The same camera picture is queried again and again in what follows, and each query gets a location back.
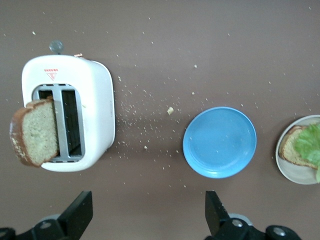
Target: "lettuce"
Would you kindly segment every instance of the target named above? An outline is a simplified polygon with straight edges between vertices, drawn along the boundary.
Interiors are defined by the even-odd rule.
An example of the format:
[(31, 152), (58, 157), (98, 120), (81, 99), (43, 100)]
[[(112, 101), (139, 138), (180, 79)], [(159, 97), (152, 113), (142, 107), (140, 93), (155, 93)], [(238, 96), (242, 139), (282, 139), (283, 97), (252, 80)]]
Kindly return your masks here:
[(320, 183), (320, 124), (311, 124), (303, 130), (294, 144), (303, 159), (318, 166), (316, 180)]

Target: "bread crust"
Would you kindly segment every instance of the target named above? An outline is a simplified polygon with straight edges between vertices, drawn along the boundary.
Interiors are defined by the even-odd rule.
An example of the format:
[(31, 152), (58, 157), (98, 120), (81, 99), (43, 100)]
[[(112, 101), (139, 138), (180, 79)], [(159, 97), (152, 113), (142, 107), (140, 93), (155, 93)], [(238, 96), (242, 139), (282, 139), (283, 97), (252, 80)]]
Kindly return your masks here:
[(10, 141), (11, 141), (12, 147), (14, 149), (15, 155), (18, 157), (21, 163), (26, 166), (40, 167), (41, 164), (35, 164), (31, 160), (28, 154), (28, 150), (26, 148), (26, 145), (23, 139), (23, 120), (26, 114), (28, 114), (38, 106), (44, 105), (46, 103), (52, 104), (53, 100), (39, 99), (39, 100), (33, 100), (32, 102), (29, 102), (25, 107), (18, 109), (14, 113), (10, 122), (9, 135), (10, 135)]
[(307, 163), (307, 162), (306, 162), (306, 163), (299, 162), (299, 163), (297, 163), (297, 162), (294, 162), (294, 161), (288, 159), (287, 157), (285, 157), (285, 145), (286, 145), (287, 140), (289, 139), (289, 137), (290, 137), (295, 131), (297, 131), (297, 130), (304, 130), (304, 129), (306, 129), (307, 127), (308, 127), (308, 126), (302, 126), (302, 125), (295, 125), (295, 126), (293, 126), (293, 127), (285, 134), (285, 136), (283, 137), (283, 139), (282, 139), (282, 141), (281, 141), (281, 143), (280, 143), (280, 146), (279, 146), (278, 154), (279, 154), (279, 156), (280, 156), (282, 159), (284, 159), (284, 160), (286, 160), (286, 161), (288, 161), (288, 162), (290, 162), (290, 163), (292, 163), (292, 164), (294, 164), (294, 165), (304, 166), (304, 167), (310, 167), (310, 168), (312, 168), (312, 169), (317, 170), (318, 167), (317, 167), (316, 165), (312, 164), (311, 162), (308, 162), (308, 163)]

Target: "plate rim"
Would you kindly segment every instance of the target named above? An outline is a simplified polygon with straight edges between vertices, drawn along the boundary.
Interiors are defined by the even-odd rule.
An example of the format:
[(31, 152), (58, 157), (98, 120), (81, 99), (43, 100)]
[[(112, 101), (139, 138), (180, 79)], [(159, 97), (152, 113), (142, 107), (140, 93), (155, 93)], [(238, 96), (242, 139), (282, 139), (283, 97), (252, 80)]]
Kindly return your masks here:
[[(200, 118), (202, 115), (206, 114), (207, 112), (211, 112), (211, 111), (216, 111), (216, 110), (221, 110), (221, 109), (225, 109), (225, 110), (229, 110), (229, 111), (232, 111), (232, 112), (236, 112), (238, 114), (240, 114), (242, 117), (244, 117), (244, 119), (247, 121), (248, 125), (251, 126), (251, 128), (253, 129), (253, 134), (251, 134), (252, 138), (253, 138), (253, 141), (254, 141), (254, 146), (252, 148), (252, 153), (250, 155), (250, 157), (248, 157), (248, 162), (244, 165), (244, 167), (242, 167), (241, 169), (235, 171), (235, 172), (232, 172), (230, 174), (224, 174), (223, 176), (216, 176), (215, 174), (210, 174), (207, 170), (203, 170), (203, 171), (198, 171), (198, 170), (195, 170), (194, 167), (193, 167), (193, 163), (196, 163), (196, 161), (194, 160), (194, 157), (191, 157), (192, 159), (189, 159), (190, 156), (187, 156), (186, 154), (186, 144), (187, 144), (187, 133), (188, 133), (188, 130), (192, 127), (192, 125), (194, 124), (194, 122)], [(228, 178), (228, 177), (231, 177), (239, 172), (241, 172), (252, 160), (252, 158), (254, 157), (255, 155), (255, 152), (256, 152), (256, 149), (257, 149), (257, 141), (258, 141), (258, 138), (257, 138), (257, 132), (256, 132), (256, 128), (254, 126), (254, 124), (252, 123), (252, 121), (250, 120), (250, 118), (248, 116), (246, 116), (243, 112), (241, 112), (240, 110), (236, 109), (236, 108), (233, 108), (233, 107), (229, 107), (229, 106), (216, 106), (216, 107), (212, 107), (212, 108), (209, 108), (209, 109), (206, 109), (202, 112), (200, 112), (198, 115), (196, 115), (192, 121), (189, 123), (189, 125), (187, 126), (187, 128), (185, 129), (185, 132), (184, 132), (184, 136), (183, 136), (183, 140), (182, 140), (182, 150), (183, 150), (183, 154), (184, 154), (184, 158), (186, 159), (187, 163), (189, 164), (189, 166), (198, 174), (204, 176), (204, 177), (207, 177), (207, 178), (212, 178), (212, 179), (223, 179), (223, 178)]]
[(284, 171), (282, 170), (282, 168), (281, 168), (281, 166), (280, 166), (280, 163), (279, 163), (279, 161), (280, 161), (280, 159), (279, 159), (279, 158), (280, 158), (280, 156), (279, 156), (279, 147), (280, 147), (280, 143), (281, 143), (282, 139), (284, 138), (284, 136), (287, 134), (287, 132), (288, 132), (291, 128), (293, 128), (293, 127), (296, 126), (298, 123), (300, 123), (300, 122), (302, 122), (302, 121), (304, 121), (304, 120), (312, 119), (312, 118), (320, 118), (320, 114), (313, 114), (313, 115), (303, 116), (303, 117), (300, 117), (299, 119), (295, 120), (295, 121), (292, 122), (291, 124), (289, 124), (289, 125), (284, 129), (284, 131), (282, 132), (282, 134), (280, 135), (280, 137), (279, 137), (279, 139), (278, 139), (278, 141), (277, 141), (277, 143), (276, 143), (275, 152), (274, 152), (276, 164), (277, 164), (277, 166), (278, 166), (278, 169), (279, 169), (280, 172), (282, 173), (282, 175), (283, 175), (284, 177), (286, 177), (288, 180), (290, 180), (291, 182), (296, 183), (296, 184), (300, 184), (300, 185), (313, 185), (313, 184), (317, 184), (317, 181), (305, 183), (305, 182), (300, 182), (300, 181), (293, 180), (293, 179), (291, 179), (290, 177), (288, 177), (288, 176), (284, 173)]

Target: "bread in toaster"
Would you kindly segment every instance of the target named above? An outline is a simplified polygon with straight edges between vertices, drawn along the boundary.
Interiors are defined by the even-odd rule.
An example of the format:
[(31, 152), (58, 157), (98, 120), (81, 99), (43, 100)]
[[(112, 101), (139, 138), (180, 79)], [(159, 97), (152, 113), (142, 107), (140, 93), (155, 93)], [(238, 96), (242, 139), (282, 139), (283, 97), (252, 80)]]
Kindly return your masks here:
[(9, 135), (18, 159), (40, 167), (59, 153), (54, 101), (37, 99), (15, 112)]
[(287, 160), (295, 165), (318, 169), (318, 166), (312, 164), (306, 159), (303, 159), (295, 150), (295, 142), (299, 137), (299, 134), (306, 128), (307, 126), (299, 125), (292, 127), (283, 137), (279, 146), (278, 154), (282, 159)]

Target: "white toaster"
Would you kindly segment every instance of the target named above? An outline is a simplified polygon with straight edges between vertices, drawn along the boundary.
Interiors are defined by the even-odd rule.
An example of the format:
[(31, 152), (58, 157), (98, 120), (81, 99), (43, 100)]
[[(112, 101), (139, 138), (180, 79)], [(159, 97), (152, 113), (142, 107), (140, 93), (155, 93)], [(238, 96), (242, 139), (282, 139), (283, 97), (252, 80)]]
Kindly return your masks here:
[(53, 96), (59, 154), (44, 169), (75, 172), (91, 167), (116, 133), (111, 74), (101, 63), (70, 55), (31, 59), (22, 71), (24, 106)]

